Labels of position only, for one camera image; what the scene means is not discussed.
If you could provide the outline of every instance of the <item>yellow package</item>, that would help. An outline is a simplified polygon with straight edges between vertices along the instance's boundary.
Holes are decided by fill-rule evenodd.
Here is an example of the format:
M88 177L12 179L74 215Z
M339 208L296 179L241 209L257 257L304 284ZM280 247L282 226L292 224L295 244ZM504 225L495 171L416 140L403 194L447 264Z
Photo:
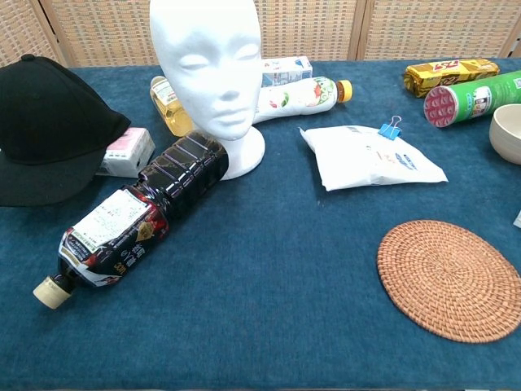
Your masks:
M405 88L422 98L436 86L450 86L499 73L497 64L487 59L452 59L437 63L410 65L405 70Z

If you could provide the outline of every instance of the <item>round coaster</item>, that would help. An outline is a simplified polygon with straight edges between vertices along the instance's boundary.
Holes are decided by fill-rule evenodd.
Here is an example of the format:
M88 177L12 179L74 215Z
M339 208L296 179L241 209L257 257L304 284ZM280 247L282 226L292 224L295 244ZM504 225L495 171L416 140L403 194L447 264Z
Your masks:
M400 310L450 340L498 340L521 322L516 269L460 226L431 220L396 226L379 246L378 271Z

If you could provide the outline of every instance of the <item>green snack tube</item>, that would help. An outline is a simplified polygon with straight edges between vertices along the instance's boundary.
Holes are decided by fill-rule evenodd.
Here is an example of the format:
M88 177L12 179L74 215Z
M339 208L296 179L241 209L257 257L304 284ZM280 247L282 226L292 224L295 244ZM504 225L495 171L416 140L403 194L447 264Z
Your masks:
M510 103L521 103L521 71L454 86L438 86L425 97L423 112L439 128L492 114Z

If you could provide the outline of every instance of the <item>table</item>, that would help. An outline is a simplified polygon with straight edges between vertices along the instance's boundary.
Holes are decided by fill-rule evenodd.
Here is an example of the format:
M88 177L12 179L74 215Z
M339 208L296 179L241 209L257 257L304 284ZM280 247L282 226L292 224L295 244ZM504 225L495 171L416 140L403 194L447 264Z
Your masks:
M490 146L490 117L427 124L402 83L417 62L313 63L315 76L351 80L352 101L258 124L259 167L218 183L120 283L77 289L56 311L32 290L55 272L63 231L133 181L97 177L62 204L0 209L0 389L521 389L521 330L486 345L443 339L379 280L380 240L421 218L473 231L521 270L521 168ZM149 97L159 67L75 72L150 130L155 155L174 142ZM326 192L298 128L393 115L449 182Z

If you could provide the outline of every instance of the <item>white plastic bottle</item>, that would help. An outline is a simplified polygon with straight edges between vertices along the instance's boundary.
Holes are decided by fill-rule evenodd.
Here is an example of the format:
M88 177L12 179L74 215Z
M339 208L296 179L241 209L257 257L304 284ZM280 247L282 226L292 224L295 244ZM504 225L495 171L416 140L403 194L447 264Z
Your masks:
M334 82L327 77L302 79L283 86L263 87L253 123L279 118L325 112L337 103L352 98L348 80Z

